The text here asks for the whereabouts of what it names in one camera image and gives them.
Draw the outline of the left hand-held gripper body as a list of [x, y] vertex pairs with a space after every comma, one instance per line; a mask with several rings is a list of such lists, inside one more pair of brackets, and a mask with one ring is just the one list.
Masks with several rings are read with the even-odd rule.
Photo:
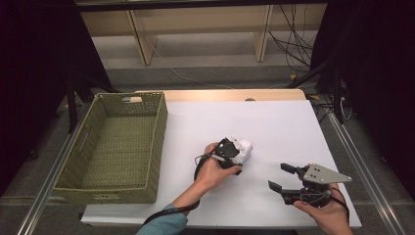
[[236, 157], [239, 154], [240, 151], [235, 144], [227, 138], [222, 139], [210, 152], [210, 155], [213, 158], [216, 158], [219, 165], [224, 169], [234, 165], [242, 166], [242, 164], [236, 160]]

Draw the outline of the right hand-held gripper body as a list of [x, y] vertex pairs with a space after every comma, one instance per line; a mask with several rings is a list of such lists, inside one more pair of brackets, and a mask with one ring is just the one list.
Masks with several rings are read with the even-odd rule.
[[333, 171], [320, 164], [308, 164], [299, 167], [299, 180], [302, 182], [302, 188], [299, 190], [282, 189], [281, 196], [286, 205], [292, 205], [296, 201], [301, 201], [306, 205], [315, 208], [321, 208], [328, 205], [331, 201], [336, 201], [346, 208], [346, 203], [336, 199], [333, 196], [335, 189], [331, 183], [350, 182], [350, 176]]

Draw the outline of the white cloth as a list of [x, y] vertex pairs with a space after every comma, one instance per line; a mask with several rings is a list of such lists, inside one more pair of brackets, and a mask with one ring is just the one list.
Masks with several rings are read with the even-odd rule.
[[231, 142], [233, 143], [235, 149], [239, 151], [239, 153], [233, 157], [231, 161], [236, 165], [241, 165], [251, 156], [253, 145], [250, 141], [245, 139], [232, 138]]

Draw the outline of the green woven basket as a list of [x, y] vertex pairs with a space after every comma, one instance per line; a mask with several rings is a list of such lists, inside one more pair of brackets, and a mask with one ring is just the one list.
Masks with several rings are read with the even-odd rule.
[[153, 204], [167, 116], [161, 92], [98, 94], [54, 192], [73, 204]]

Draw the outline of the person's left hand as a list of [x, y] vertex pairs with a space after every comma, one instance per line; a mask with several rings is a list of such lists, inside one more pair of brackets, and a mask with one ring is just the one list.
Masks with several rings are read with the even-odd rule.
[[207, 192], [231, 175], [235, 175], [242, 168], [239, 165], [234, 165], [229, 168], [222, 168], [217, 159], [209, 157], [197, 174], [194, 184], [198, 190]]

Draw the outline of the person's right hand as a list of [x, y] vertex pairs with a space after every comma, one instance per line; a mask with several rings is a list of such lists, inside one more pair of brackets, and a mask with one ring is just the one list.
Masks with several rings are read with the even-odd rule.
[[301, 201], [294, 202], [294, 206], [310, 215], [323, 231], [350, 229], [347, 221], [346, 209], [336, 201], [331, 201], [322, 208], [306, 205]]

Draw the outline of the white table sheet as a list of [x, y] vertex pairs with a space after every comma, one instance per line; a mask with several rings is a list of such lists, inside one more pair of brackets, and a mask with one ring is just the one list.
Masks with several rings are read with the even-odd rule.
[[193, 182], [195, 158], [224, 137], [250, 141], [254, 149], [243, 171], [206, 193], [190, 212], [192, 228], [301, 229], [314, 226], [303, 211], [284, 203], [269, 182], [299, 189], [298, 178], [281, 169], [337, 166], [308, 101], [170, 102], [162, 147], [157, 200], [153, 204], [89, 205], [82, 222], [141, 224]]

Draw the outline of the wooden table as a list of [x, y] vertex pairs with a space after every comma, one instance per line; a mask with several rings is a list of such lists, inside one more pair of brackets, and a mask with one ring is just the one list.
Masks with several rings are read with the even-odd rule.
[[301, 101], [300, 89], [164, 90], [166, 102]]

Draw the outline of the black stand leg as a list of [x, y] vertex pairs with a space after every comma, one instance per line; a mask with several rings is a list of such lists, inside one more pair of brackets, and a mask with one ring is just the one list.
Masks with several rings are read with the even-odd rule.
[[331, 62], [329, 60], [325, 61], [321, 65], [317, 66], [313, 70], [310, 70], [307, 74], [303, 75], [300, 78], [296, 78], [294, 81], [292, 81], [290, 84], [286, 86], [287, 89], [294, 89], [299, 87], [300, 85], [304, 84], [305, 82], [309, 81], [313, 77], [317, 75], [322, 75], [324, 72], [326, 72], [329, 69], [329, 66], [331, 65]]

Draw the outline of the dark curtain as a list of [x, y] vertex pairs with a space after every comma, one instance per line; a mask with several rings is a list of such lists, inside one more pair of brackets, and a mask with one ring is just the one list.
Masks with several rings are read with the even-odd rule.
[[0, 0], [0, 196], [71, 91], [111, 82], [75, 0]]
[[415, 0], [331, 0], [311, 66], [328, 59], [361, 2], [342, 47], [342, 78], [375, 145], [415, 200]]

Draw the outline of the light wooden shelf unit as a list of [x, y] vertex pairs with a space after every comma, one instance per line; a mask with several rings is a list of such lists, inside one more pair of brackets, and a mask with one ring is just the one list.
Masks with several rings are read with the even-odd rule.
[[141, 63], [151, 63], [163, 34], [248, 32], [256, 59], [264, 59], [268, 31], [317, 30], [324, 3], [85, 12], [92, 37], [132, 36]]

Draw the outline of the black stand legs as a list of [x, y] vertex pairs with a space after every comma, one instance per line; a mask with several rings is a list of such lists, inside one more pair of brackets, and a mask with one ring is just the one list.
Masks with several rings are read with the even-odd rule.
[[76, 73], [70, 75], [66, 79], [67, 101], [69, 108], [69, 133], [72, 133], [77, 125], [75, 95], [78, 95], [82, 102], [92, 102], [94, 99], [94, 94], [92, 92], [93, 87], [98, 87], [109, 93], [118, 93], [118, 90], [114, 89], [109, 81], [104, 82], [84, 73]]

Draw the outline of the aluminium rail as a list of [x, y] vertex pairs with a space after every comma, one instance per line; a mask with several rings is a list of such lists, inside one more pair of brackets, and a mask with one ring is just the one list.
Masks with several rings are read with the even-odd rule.
[[352, 177], [345, 185], [362, 227], [357, 235], [411, 235], [415, 203], [383, 159], [366, 126], [341, 100], [323, 95], [320, 126], [340, 172]]
[[55, 182], [60, 170], [63, 168], [64, 161], [69, 155], [69, 148], [73, 146], [75, 134], [86, 115], [86, 109], [87, 107], [83, 107], [79, 111], [76, 111], [74, 115], [69, 114], [69, 133], [67, 134], [67, 138], [49, 170], [44, 183], [34, 197], [26, 215], [23, 217], [16, 235], [32, 235], [40, 216], [46, 207], [49, 197], [53, 192]]

